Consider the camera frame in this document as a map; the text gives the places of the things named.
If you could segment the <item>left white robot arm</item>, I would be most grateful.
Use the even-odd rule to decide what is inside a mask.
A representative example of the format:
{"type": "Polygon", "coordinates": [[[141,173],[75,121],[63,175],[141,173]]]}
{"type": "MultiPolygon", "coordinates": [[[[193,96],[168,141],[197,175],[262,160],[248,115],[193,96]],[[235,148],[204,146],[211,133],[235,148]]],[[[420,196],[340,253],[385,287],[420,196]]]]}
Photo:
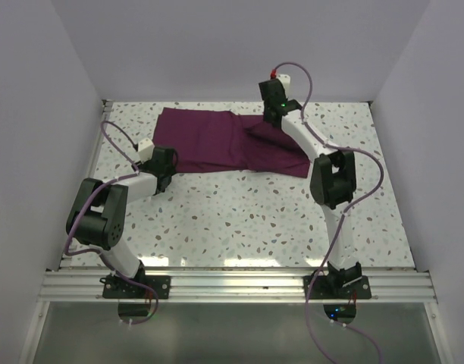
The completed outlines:
{"type": "Polygon", "coordinates": [[[127,205],[166,191],[176,174],[177,151],[155,146],[133,166],[133,173],[108,181],[86,178],[66,222],[66,256],[95,253],[112,272],[123,276],[120,288],[129,297],[140,297],[147,288],[138,272],[141,261],[121,240],[127,205]]]}

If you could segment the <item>purple cloth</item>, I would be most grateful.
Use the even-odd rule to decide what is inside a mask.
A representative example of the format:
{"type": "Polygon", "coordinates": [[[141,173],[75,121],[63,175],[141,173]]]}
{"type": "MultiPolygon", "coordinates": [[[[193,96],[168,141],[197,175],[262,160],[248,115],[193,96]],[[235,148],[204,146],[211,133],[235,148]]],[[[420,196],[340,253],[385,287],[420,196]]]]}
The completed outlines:
{"type": "Polygon", "coordinates": [[[179,173],[257,171],[305,178],[309,159],[261,115],[164,108],[153,142],[177,151],[179,173]]]}

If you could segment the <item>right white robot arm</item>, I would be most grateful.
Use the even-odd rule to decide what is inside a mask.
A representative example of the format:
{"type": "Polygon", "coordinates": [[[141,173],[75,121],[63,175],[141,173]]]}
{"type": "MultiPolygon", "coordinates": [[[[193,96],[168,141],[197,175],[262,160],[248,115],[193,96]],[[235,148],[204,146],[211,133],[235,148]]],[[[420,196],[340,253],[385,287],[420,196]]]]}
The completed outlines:
{"type": "Polygon", "coordinates": [[[263,119],[291,137],[309,158],[310,193],[324,213],[330,240],[327,288],[331,295],[341,298],[362,277],[353,247],[350,214],[345,211],[356,191],[355,156],[329,146],[324,136],[303,120],[303,107],[287,98],[285,86],[289,81],[290,77],[281,75],[259,83],[263,119]]]}

